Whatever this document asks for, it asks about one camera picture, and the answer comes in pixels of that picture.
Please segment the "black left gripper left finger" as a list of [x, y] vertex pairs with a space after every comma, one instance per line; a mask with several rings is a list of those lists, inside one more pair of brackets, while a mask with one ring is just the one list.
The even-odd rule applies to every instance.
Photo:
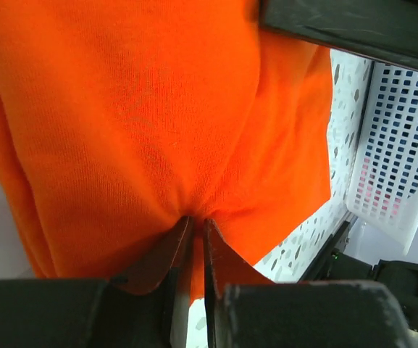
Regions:
[[109, 280], [0, 280], [0, 347], [184, 347], [193, 220]]

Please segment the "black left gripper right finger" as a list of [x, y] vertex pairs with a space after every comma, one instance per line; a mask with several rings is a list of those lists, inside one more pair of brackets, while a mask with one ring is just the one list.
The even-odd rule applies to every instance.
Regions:
[[404, 320], [375, 290], [341, 283], [274, 283], [204, 223], [209, 347], [410, 347]]

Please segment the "orange t-shirt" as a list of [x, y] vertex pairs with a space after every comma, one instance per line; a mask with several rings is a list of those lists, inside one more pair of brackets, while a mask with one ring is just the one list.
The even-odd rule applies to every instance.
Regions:
[[255, 264], [329, 198], [330, 50], [257, 1], [0, 1], [0, 183], [34, 273], [110, 277], [183, 216]]

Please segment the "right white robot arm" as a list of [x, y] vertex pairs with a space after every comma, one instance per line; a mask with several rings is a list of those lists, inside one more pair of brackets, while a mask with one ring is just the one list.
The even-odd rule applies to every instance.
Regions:
[[260, 24], [314, 44], [418, 71], [418, 1], [262, 1]]

